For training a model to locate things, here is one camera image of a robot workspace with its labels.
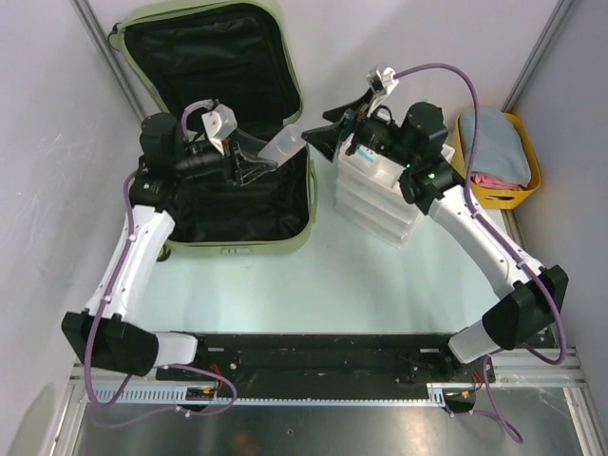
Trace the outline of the white plastic drawer organizer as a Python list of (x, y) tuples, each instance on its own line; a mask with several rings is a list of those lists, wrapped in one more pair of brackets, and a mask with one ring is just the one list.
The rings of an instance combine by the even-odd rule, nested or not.
[(377, 168), (364, 169), (353, 155), (341, 151), (337, 156), (336, 211), (388, 244), (403, 247), (423, 218), (400, 190), (405, 167), (384, 157)]

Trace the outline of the green hard-shell suitcase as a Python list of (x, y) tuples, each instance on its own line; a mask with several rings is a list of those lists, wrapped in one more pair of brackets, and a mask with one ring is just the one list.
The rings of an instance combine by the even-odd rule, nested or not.
[(164, 1), (109, 44), (157, 105), (141, 125), (129, 196), (174, 222), (158, 253), (284, 255), (309, 239), (314, 162), (275, 1)]

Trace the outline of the pink garment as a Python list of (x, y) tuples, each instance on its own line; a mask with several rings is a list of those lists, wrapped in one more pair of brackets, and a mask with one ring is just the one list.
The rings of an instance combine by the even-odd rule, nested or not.
[(471, 180), (476, 185), (486, 189), (496, 189), (505, 191), (523, 191), (526, 189), (525, 185), (501, 180), (496, 176), (486, 173), (474, 174)]

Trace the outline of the grey garment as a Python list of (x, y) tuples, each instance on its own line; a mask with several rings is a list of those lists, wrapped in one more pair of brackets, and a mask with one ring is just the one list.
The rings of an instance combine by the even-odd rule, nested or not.
[(481, 107), (478, 125), (471, 177), (488, 175), (507, 184), (526, 186), (531, 180), (531, 170), (512, 123), (500, 110)]

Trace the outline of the yellow plastic basket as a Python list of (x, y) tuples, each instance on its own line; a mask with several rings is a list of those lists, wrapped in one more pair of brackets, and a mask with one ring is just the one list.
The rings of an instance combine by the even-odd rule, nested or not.
[(542, 174), (534, 145), (528, 135), (523, 121), (512, 114), (503, 114), (512, 123), (521, 138), (524, 153), (531, 170), (531, 180), (526, 185), (526, 189), (523, 191), (486, 189), (476, 185), (471, 179), (470, 182), (471, 190), (474, 196), (483, 207), (511, 210), (531, 196), (531, 194), (541, 186)]

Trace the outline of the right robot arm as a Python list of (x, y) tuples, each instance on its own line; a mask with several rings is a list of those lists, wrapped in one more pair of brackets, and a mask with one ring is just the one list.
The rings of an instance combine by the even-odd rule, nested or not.
[(363, 151), (402, 166), (400, 192), (409, 204), (443, 227), (490, 283), (497, 303), (474, 324), (453, 334), (440, 349), (439, 372), (460, 381), (474, 361), (526, 347), (540, 330), (561, 324), (568, 285), (562, 267), (547, 268), (497, 225), (443, 156), (448, 130), (440, 107), (419, 102), (397, 123), (371, 93), (324, 112), (328, 125), (303, 132), (303, 140), (327, 159)]

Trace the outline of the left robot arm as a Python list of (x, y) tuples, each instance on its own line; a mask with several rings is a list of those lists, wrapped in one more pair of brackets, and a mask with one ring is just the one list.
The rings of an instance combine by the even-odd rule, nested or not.
[(176, 365), (197, 380), (210, 368), (194, 335), (153, 332), (143, 327), (143, 298), (159, 253), (178, 222), (188, 215), (192, 186), (203, 178), (242, 187), (276, 170), (258, 156), (265, 145), (239, 129), (225, 104), (195, 108), (201, 127), (191, 130), (191, 115), (157, 113), (142, 122), (138, 166), (124, 181), (124, 225), (100, 284), (82, 311), (68, 312), (61, 329), (87, 370), (93, 368), (144, 376)]

